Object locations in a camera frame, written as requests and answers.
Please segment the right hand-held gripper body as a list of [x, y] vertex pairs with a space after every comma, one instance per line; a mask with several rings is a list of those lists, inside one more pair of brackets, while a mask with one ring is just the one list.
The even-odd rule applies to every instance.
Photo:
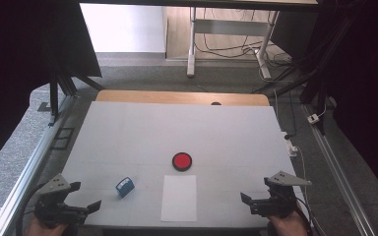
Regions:
[[297, 199], [294, 186], [308, 186], [311, 182], [294, 175], [280, 171], [268, 177], [272, 186], [268, 192], [270, 197], [262, 200], [252, 200], [250, 211], [263, 217], [270, 215], [286, 217], [297, 210]]

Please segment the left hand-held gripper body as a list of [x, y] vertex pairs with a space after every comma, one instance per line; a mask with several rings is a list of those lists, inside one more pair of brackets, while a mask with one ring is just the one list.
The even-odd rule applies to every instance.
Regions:
[[70, 184], [61, 174], [57, 174], [38, 191], [34, 214], [47, 227], [58, 224], [83, 224], [88, 217], [87, 208], [68, 206], [65, 200], [70, 193]]

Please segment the blue stamp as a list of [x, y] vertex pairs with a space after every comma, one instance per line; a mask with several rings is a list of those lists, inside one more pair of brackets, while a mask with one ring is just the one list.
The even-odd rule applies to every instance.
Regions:
[[134, 188], [134, 182], [130, 177], [125, 177], [115, 186], [115, 189], [120, 198], [126, 197]]

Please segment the round red ink pad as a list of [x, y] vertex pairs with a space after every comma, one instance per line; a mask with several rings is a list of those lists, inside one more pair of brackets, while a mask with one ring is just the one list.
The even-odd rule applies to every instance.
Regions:
[[175, 170], [184, 172], [191, 168], [192, 157], [187, 152], [179, 152], [172, 158], [172, 166]]

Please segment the person's right hand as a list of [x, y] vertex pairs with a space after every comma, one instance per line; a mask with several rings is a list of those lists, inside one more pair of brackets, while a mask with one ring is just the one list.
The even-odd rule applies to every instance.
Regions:
[[307, 236], [305, 223], [295, 211], [284, 218], [270, 215], [268, 219], [274, 225], [279, 236]]

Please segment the person's left hand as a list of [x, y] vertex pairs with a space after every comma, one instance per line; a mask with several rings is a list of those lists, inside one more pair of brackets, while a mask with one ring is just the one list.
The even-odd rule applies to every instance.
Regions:
[[25, 230], [25, 236], [62, 236], [67, 227], [67, 224], [59, 224], [54, 228], [48, 228], [33, 215], [30, 225]]

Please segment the white power strip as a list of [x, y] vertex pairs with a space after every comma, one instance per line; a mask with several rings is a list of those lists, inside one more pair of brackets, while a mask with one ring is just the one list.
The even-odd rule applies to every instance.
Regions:
[[283, 135], [283, 139], [284, 139], [285, 144], [286, 144], [286, 150], [288, 152], [288, 155], [290, 157], [297, 156], [298, 148], [292, 144], [292, 142], [290, 140], [290, 135], [287, 132], [282, 132], [282, 135]]

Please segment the white paper sheet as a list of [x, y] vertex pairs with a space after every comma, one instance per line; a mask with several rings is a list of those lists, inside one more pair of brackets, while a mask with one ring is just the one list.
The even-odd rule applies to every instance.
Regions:
[[197, 220], [197, 177], [165, 175], [161, 221], [195, 222]]

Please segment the black metal stand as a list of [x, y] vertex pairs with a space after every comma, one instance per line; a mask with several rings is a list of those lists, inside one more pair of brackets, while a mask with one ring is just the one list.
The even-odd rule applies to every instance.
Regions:
[[93, 81], [89, 76], [85, 76], [83, 73], [75, 72], [71, 69], [56, 68], [53, 70], [50, 77], [50, 122], [49, 125], [53, 126], [58, 120], [59, 105], [58, 105], [58, 88], [62, 88], [62, 91], [67, 96], [73, 96], [77, 92], [77, 88], [73, 83], [73, 79], [77, 78], [91, 88], [97, 91], [103, 90], [103, 86]]

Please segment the large white table mat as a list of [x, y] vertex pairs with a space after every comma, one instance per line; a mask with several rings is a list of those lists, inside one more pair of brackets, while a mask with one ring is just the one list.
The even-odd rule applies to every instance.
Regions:
[[[187, 171], [172, 166], [179, 152], [192, 157]], [[67, 204], [101, 201], [91, 226], [257, 228], [267, 221], [240, 194], [267, 198], [264, 178], [279, 171], [293, 167], [270, 106], [95, 101], [62, 174], [82, 184]], [[197, 177], [195, 222], [160, 220], [165, 175]], [[125, 177], [135, 188], [120, 198], [115, 186]]]

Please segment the wooden table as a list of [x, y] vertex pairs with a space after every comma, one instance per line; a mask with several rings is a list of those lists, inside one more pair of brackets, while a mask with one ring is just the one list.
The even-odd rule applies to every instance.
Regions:
[[96, 101], [140, 102], [163, 104], [206, 104], [238, 106], [269, 106], [269, 99], [263, 94], [114, 90], [104, 89], [96, 96]]

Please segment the black curtain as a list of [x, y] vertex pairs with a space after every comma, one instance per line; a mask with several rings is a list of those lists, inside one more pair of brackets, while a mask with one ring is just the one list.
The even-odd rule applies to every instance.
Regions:
[[342, 23], [340, 43], [304, 95], [322, 91], [337, 103], [334, 119], [378, 179], [378, 0], [316, 0], [313, 10], [297, 14], [316, 20], [308, 47], [293, 64], [303, 72], [317, 69]]
[[79, 0], [0, 0], [0, 150], [58, 73], [101, 75]]

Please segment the aluminium rail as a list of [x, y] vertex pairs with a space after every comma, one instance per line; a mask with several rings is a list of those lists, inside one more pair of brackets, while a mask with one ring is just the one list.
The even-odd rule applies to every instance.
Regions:
[[316, 179], [315, 186], [320, 193], [312, 194], [317, 203], [339, 203], [346, 212], [350, 226], [358, 231], [359, 236], [376, 236], [360, 200], [351, 187], [345, 172], [335, 156], [328, 140], [314, 126], [308, 123], [306, 105], [300, 106], [305, 117], [306, 135], [305, 160], [310, 165], [310, 176]]
[[75, 96], [66, 95], [59, 107], [59, 115], [53, 123], [46, 122], [41, 137], [34, 147], [30, 157], [26, 160], [19, 178], [14, 183], [13, 188], [0, 207], [0, 236], [5, 236], [11, 225], [18, 219], [20, 208], [25, 196], [28, 194], [29, 187], [33, 182], [37, 170], [50, 149], [50, 146], [63, 125], [76, 100]]

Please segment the white desk frame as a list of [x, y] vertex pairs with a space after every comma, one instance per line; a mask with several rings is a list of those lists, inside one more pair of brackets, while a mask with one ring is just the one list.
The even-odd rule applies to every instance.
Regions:
[[259, 64], [259, 73], [264, 80], [271, 78], [270, 71], [265, 62], [264, 55], [267, 52], [271, 35], [273, 33], [278, 11], [270, 11], [265, 22], [233, 21], [233, 20], [213, 20], [198, 19], [197, 8], [190, 7], [190, 45], [187, 59], [187, 77], [193, 78], [195, 75], [195, 37], [197, 34], [218, 34], [218, 35], [242, 35], [260, 36], [263, 42], [259, 49], [253, 49], [254, 56]]

